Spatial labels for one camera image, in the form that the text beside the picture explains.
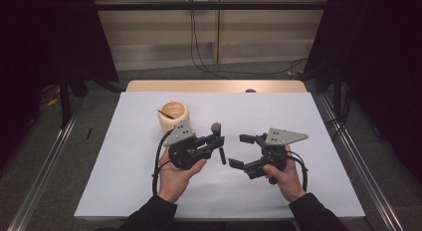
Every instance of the white wall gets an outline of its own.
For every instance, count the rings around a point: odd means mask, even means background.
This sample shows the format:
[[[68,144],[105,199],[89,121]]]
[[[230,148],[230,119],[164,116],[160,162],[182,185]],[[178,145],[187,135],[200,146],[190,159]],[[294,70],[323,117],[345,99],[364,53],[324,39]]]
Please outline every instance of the white wall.
[[[210,1],[324,2],[326,0]],[[99,15],[119,71],[192,65],[189,11],[100,11]],[[221,11],[220,13],[195,11],[201,57],[206,64],[279,61],[307,57],[321,15],[322,11]]]

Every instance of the aluminum rail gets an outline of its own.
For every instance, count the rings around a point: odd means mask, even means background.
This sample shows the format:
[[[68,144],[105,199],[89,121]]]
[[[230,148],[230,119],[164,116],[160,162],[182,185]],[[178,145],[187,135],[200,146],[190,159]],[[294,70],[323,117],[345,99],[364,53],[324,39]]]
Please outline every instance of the aluminum rail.
[[[71,119],[67,125],[60,129],[56,141],[53,144],[53,147],[50,149],[50,152],[44,161],[44,164],[39,171],[37,178],[33,182],[30,190],[28,191],[28,194],[13,217],[13,220],[10,223],[7,231],[24,231],[26,229],[28,222],[31,219],[31,216],[38,204],[38,201],[43,194],[44,188],[46,187],[47,182],[51,176],[53,168],[59,159],[65,143],[74,127],[76,117],[82,108],[83,102],[84,99],[77,100],[74,114],[71,116]]]
[[[331,100],[328,98],[328,96],[321,96],[321,100],[329,117],[332,120],[335,120],[335,114],[333,111],[333,104]],[[337,130],[341,141],[343,142],[345,149],[348,152],[348,155],[350,156],[354,166],[356,167],[359,176],[362,178],[363,183],[367,191],[369,192],[369,195],[371,196],[376,208],[378,209],[379,214],[384,220],[384,223],[387,226],[388,230],[404,230],[399,220],[397,219],[393,208],[391,207],[384,193],[381,191],[380,187],[375,181],[375,178],[372,176],[368,166],[363,160],[363,157],[360,155],[360,152],[354,144],[353,140],[351,139],[351,136],[348,133],[347,129],[345,127],[341,128],[341,125],[336,121],[334,121],[334,127]]]

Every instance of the metal frame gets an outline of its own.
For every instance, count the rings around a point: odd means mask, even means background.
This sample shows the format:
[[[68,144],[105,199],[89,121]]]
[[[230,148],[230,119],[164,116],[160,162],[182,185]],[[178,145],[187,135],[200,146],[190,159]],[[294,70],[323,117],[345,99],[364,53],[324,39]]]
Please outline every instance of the metal frame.
[[[148,2],[148,3],[96,3],[100,11],[128,10],[324,10],[340,8],[325,2]]]
[[[360,155],[360,152],[354,144],[354,141],[348,133],[347,129],[343,127],[340,123],[335,121],[336,115],[333,110],[333,103],[327,95],[321,96],[320,99],[327,114],[333,120],[334,127],[338,132],[341,141],[343,142],[344,147],[351,158],[351,161],[356,167],[357,172],[359,173],[359,176],[363,181],[363,184],[369,192],[369,195],[371,196],[372,201],[378,209],[378,212],[384,220],[384,223],[387,226],[388,230],[403,230],[403,227],[398,221],[397,216],[395,215],[394,210],[391,207],[391,204],[388,202],[384,193],[381,191],[381,188],[378,186],[378,183],[375,181],[375,178],[372,176],[372,173],[370,172],[368,166],[363,160],[363,157]]]
[[[59,159],[59,156],[65,147],[66,141],[72,132],[78,113],[81,111],[84,98],[77,100],[75,104],[74,114],[71,116],[66,126],[60,129],[53,147],[44,161],[44,164],[39,171],[37,178],[34,180],[30,190],[25,196],[24,201],[19,206],[18,211],[13,217],[7,231],[23,231],[26,229],[29,220],[40,200],[49,178],[53,172],[54,166]]]

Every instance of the black curtain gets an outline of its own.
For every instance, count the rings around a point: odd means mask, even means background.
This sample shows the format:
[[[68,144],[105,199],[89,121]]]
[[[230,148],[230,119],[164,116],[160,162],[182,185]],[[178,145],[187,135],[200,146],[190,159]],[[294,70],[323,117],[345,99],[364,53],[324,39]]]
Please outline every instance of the black curtain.
[[[324,91],[334,69],[422,181],[422,0],[328,0],[305,72]]]
[[[82,74],[117,81],[92,5],[93,0],[0,0],[1,166],[36,115],[42,88],[57,84],[60,72],[76,83],[87,79]]]

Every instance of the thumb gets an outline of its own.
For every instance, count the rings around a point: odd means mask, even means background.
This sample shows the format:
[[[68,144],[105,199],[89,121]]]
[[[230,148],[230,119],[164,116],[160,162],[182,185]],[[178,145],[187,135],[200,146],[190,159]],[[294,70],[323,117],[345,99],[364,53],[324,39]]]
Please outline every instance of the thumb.
[[[279,179],[280,171],[275,166],[266,164],[264,165],[263,169],[268,175]]]

